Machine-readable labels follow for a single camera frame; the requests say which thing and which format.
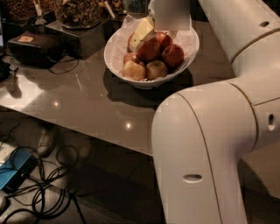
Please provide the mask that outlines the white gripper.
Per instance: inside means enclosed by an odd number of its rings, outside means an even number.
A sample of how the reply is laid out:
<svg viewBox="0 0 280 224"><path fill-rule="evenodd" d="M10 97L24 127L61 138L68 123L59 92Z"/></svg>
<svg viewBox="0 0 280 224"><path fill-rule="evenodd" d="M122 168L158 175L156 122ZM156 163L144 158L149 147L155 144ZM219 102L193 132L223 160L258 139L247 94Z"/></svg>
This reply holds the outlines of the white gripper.
<svg viewBox="0 0 280 224"><path fill-rule="evenodd" d="M155 0L150 0L148 5L148 12L150 17L144 17L140 20L138 26L134 31L134 35L130 41L130 50L136 52L138 48L147 40L151 39L155 33L154 20L155 17ZM168 31L167 34L175 39L177 31Z"/></svg>

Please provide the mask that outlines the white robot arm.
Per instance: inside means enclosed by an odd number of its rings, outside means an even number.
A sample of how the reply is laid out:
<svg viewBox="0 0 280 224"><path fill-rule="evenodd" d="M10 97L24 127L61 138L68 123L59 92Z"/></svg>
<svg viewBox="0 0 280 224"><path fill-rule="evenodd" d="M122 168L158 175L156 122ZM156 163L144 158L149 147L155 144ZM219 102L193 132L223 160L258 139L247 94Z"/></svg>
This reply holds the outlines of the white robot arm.
<svg viewBox="0 0 280 224"><path fill-rule="evenodd" d="M167 224L248 224L240 158L279 139L280 18L263 0L199 0L231 80L166 98L151 147Z"/></svg>

